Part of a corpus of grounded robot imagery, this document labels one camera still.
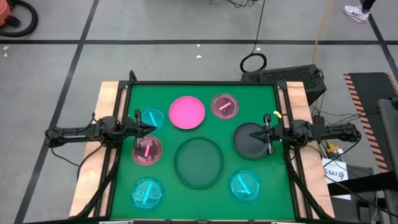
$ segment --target green board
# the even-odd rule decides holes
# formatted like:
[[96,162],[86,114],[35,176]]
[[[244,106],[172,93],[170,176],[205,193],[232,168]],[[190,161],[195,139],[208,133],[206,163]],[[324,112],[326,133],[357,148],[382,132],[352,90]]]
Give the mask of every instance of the green board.
[[[239,112],[231,119],[219,119],[211,111],[211,100],[220,93],[229,93],[239,102]],[[111,211],[112,219],[188,219],[188,220],[294,220],[282,144],[275,142],[276,155],[258,160],[240,156],[234,149],[235,129],[246,122],[263,124],[262,117],[276,109],[274,87],[268,85],[134,85],[128,115],[134,110],[156,107],[165,115],[162,129],[153,135],[160,139],[163,154],[152,166],[134,162],[131,149],[134,138],[123,142],[121,160]],[[191,130],[176,128],[169,120],[169,106],[181,96],[198,98],[206,109],[199,127]],[[272,114],[271,125],[278,124]],[[187,139],[205,137],[214,141],[224,154],[224,171],[211,187],[191,189],[181,183],[174,171],[174,154]],[[229,190],[229,178],[237,170],[250,170],[261,183],[258,198],[250,203],[237,200]],[[149,211],[136,208],[131,198],[133,185],[152,177],[163,187],[159,204]]]

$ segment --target sneaker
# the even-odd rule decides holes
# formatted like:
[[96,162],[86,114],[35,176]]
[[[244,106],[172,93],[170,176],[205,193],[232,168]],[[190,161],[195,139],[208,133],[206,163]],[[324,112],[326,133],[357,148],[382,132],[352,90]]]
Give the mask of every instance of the sneaker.
[[345,6],[344,12],[357,22],[364,23],[368,20],[369,14],[362,13],[362,6]]

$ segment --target white label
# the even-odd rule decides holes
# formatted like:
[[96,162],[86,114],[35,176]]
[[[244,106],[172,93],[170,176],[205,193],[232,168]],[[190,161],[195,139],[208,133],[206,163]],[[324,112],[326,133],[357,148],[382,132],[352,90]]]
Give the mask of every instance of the white label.
[[[322,159],[322,164],[325,165],[330,162],[331,159]],[[333,161],[329,163],[326,167],[323,168],[323,171],[327,177],[330,179],[340,182],[343,180],[348,180],[348,173],[347,173],[347,165],[345,162],[340,161]],[[326,178],[326,182],[328,184],[333,183],[330,179]],[[351,200],[351,195],[339,195],[339,196],[332,196],[335,198],[341,198],[345,200]]]

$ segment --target petri dish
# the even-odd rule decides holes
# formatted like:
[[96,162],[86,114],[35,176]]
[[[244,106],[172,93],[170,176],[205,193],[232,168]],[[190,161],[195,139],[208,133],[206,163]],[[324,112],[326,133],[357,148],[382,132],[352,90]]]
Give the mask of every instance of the petri dish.
[[132,158],[142,166],[155,164],[162,155],[162,143],[155,136],[147,135],[139,141],[140,149],[132,149]]
[[156,127],[156,132],[160,130],[164,125],[164,114],[160,109],[157,108],[148,108],[145,109],[141,115],[141,120],[149,125],[153,125]]
[[259,196],[261,185],[255,174],[247,170],[241,170],[231,176],[229,187],[238,199],[252,201]]
[[183,96],[171,104],[169,118],[178,128],[193,129],[205,119],[205,106],[193,96]]
[[261,128],[261,125],[256,123],[244,123],[236,128],[233,141],[235,150],[241,156],[248,159],[260,159],[267,155],[268,145],[250,136]]
[[211,111],[221,119],[230,119],[238,113],[239,104],[233,95],[222,93],[211,101]]
[[137,208],[151,209],[162,199],[162,188],[157,180],[145,178],[139,180],[131,192],[134,205]]
[[217,182],[224,169],[224,155],[212,140],[196,137],[186,140],[174,156],[174,169],[179,179],[195,189]]

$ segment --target gray floor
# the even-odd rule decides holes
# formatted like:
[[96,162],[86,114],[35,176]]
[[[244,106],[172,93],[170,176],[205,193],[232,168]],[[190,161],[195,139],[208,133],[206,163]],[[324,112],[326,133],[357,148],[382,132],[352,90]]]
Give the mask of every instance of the gray floor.
[[[39,13],[37,30],[22,40],[79,40],[93,0],[30,0]],[[370,23],[358,24],[342,12],[357,0],[333,1],[322,40],[377,40]],[[267,0],[261,40],[314,40],[327,0]],[[385,40],[398,40],[395,0],[376,1],[374,19]],[[253,39],[261,1],[234,8],[207,0],[99,0],[88,40]],[[16,13],[29,15],[22,9]],[[0,43],[7,38],[0,37]],[[0,44],[0,219],[13,223],[57,104],[76,45]],[[253,48],[245,44],[84,45],[58,122],[85,125],[95,109],[100,83],[125,80],[133,69],[140,80],[235,80],[239,63]],[[310,64],[312,45],[258,45],[268,69]],[[398,46],[390,45],[398,60]],[[247,62],[247,70],[259,61]],[[389,72],[379,45],[320,45],[317,66],[328,91],[322,110],[355,113],[344,73]],[[336,121],[326,116],[328,121]],[[353,121],[362,131],[358,121]],[[349,144],[340,142],[342,148]],[[79,163],[85,144],[56,151]],[[362,140],[345,156],[351,165],[377,168],[369,144]],[[76,167],[48,154],[25,222],[67,218],[76,185]]]

